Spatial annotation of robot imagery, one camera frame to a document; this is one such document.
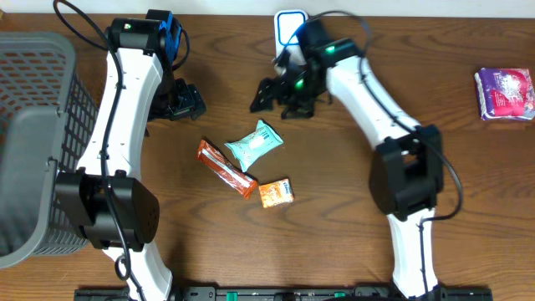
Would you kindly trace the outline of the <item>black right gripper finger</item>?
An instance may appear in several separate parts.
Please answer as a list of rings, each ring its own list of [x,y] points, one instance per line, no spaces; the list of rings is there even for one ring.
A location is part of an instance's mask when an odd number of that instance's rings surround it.
[[[313,117],[313,109],[302,106],[288,106],[281,113],[283,120],[310,119]]]
[[[274,79],[265,78],[260,81],[254,100],[249,107],[251,113],[273,110],[274,96],[272,89],[274,85]]]

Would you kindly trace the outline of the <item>teal snack packet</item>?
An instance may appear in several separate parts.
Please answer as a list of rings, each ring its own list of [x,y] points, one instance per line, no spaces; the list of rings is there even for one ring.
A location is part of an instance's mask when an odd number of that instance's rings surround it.
[[[263,120],[259,120],[256,129],[244,138],[227,142],[225,146],[238,160],[242,171],[248,168],[261,156],[283,144],[283,139]]]

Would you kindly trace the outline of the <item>small orange snack packet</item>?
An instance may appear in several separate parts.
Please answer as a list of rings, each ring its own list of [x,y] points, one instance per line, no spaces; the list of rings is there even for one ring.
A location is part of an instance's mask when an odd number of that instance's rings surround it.
[[[262,207],[276,207],[294,201],[293,189],[288,178],[261,185],[259,188]]]

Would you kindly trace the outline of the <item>orange snack bar wrapper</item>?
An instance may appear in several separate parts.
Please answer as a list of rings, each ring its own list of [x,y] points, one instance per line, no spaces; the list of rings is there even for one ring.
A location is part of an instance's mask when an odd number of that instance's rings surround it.
[[[207,140],[201,140],[196,158],[210,168],[230,187],[249,199],[257,188],[257,181],[238,170],[217,148]]]

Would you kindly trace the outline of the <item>purple red snack packet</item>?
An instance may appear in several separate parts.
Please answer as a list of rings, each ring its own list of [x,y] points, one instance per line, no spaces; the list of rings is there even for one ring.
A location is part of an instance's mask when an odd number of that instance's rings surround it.
[[[474,80],[482,120],[534,119],[534,84],[529,69],[482,68]]]

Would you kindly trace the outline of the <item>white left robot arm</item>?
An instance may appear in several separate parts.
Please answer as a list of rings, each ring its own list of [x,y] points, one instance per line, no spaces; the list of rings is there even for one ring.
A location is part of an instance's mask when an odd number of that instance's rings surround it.
[[[172,12],[151,9],[144,18],[116,18],[98,34],[107,53],[99,113],[55,193],[74,233],[113,260],[129,300],[179,300],[155,243],[160,204],[140,181],[140,158],[148,122],[196,119],[206,110],[196,86],[174,76],[185,32]]]

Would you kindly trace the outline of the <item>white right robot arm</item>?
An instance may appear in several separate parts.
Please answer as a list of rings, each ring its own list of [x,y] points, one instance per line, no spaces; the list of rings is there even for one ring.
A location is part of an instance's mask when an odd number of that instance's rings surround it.
[[[278,104],[282,119],[308,119],[321,94],[341,102],[374,152],[369,190],[390,225],[393,283],[405,298],[429,296],[438,285],[427,252],[444,186],[440,131],[404,112],[371,70],[368,49],[331,38],[320,18],[285,11],[275,17],[274,33],[277,75],[261,81],[250,110]]]

